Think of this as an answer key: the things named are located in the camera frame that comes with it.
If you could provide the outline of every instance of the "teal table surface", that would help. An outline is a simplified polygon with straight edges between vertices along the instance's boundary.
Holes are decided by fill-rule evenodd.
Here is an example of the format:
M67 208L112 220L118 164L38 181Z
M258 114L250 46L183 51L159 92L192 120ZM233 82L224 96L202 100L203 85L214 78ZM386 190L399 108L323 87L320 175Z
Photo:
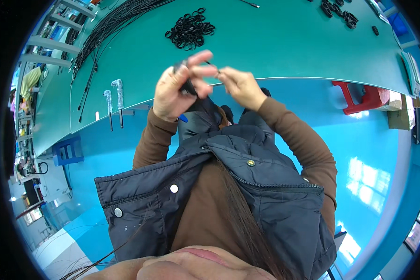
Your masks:
M48 75L39 89L36 123L33 127L34 154L46 149L70 134L70 81L64 70L57 75L58 66L47 65Z
M112 6L113 3L103 1L102 6ZM62 131L66 131L69 120L68 127L74 133L95 122L96 112L99 119L105 118L107 103L102 96L105 90L112 90L116 111L117 91L111 86L115 79L123 81L125 108L152 99L157 80L167 67L204 49L213 52L211 62L218 67L228 65L250 71L256 78L312 77L409 93L400 56L402 50L392 28L380 20L364 0L345 2L341 7L359 19L354 30L349 29L336 14L328 18L320 9L318 0L256 0L256 3L260 8L239 0L176 0L146 13L121 31L105 49L110 38L102 44L104 52L98 62L98 72L93 75L82 121L78 122L80 111L77 108L93 64L92 58L87 58L71 88L70 114L59 114L63 120L57 125L64 126ZM178 18L201 7L206 8L206 21L216 27L214 35L205 36L204 46L194 51L175 48L165 38L165 32L175 25ZM98 10L93 22L87 20L75 45L82 46L106 13L108 9ZM373 33L373 25L378 28L379 36ZM70 78L65 78L67 85L49 86L52 90L49 94L56 95L51 100L53 108L61 99L65 102L70 96L72 72L68 75ZM55 77L52 83L56 79L64 80L62 75ZM214 79L208 82L218 83ZM284 91L283 94L298 93Z

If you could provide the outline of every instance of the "blue pen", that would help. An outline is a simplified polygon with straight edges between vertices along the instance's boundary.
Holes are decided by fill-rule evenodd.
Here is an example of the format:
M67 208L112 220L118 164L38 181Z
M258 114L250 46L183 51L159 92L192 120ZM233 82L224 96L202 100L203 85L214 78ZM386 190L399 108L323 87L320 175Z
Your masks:
M183 121L183 122L188 122L188 119L187 119L186 116L184 116L184 114L180 115L178 119Z

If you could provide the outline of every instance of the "lips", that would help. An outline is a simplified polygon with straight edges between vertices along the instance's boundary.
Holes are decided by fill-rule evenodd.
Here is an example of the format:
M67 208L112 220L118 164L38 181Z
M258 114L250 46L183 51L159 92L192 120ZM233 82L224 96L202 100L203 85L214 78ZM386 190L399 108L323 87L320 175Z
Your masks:
M214 261L215 263L219 263L220 265L227 266L227 267L229 266L218 254L213 253L212 251L208 251L208 250L197 249L197 248L184 248L184 249L174 251L174 253L190 253L200 258Z

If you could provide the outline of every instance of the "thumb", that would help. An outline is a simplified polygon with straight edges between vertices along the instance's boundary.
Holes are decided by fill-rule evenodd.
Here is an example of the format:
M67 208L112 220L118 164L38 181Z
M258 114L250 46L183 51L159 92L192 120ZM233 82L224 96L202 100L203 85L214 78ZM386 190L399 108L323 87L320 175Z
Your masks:
M185 65L181 65L179 70L173 74L171 79L171 87L175 90L179 90L183 84L189 78L189 70Z

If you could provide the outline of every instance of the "blue plastic stool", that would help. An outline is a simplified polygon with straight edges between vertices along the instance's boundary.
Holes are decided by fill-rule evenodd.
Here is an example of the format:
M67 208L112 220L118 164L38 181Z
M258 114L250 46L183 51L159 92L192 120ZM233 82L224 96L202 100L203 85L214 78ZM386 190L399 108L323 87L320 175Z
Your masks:
M78 142L78 144L80 145L79 143L80 140L81 138L77 136L77 137L69 138L67 140L58 142L51 147L51 150L53 152L53 161L55 163L55 166L75 164L80 161L84 161L83 156L77 157L75 153L74 143Z

